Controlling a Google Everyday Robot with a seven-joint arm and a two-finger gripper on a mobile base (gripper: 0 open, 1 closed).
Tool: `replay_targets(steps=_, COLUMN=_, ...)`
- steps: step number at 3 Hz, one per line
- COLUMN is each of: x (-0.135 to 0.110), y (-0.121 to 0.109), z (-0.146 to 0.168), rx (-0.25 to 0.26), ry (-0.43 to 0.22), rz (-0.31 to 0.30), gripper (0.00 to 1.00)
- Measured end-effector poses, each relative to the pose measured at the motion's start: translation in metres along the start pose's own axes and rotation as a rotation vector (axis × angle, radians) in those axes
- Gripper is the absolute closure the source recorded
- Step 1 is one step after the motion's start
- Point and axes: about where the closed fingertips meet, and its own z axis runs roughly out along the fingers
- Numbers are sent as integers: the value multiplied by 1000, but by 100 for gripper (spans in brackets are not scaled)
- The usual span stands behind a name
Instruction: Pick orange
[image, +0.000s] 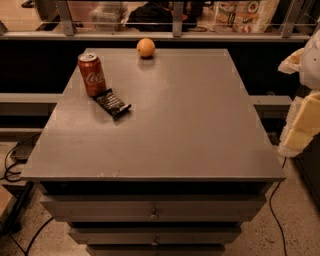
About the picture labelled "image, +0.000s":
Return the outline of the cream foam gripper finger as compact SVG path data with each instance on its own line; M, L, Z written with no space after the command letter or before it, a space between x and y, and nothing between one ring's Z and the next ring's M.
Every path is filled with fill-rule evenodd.
M278 70L285 74L293 74L300 71L300 60L304 49L294 51L290 56L283 60L278 66Z
M320 92L305 98L295 97L290 105L278 152L284 157L302 153L315 135L320 133Z

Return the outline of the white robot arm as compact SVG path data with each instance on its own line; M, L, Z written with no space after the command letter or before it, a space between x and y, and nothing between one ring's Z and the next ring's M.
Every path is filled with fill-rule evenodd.
M307 96L296 96L292 101L280 136L279 154L295 157L320 133L320 30L283 60L278 70L298 72L300 83L310 89Z

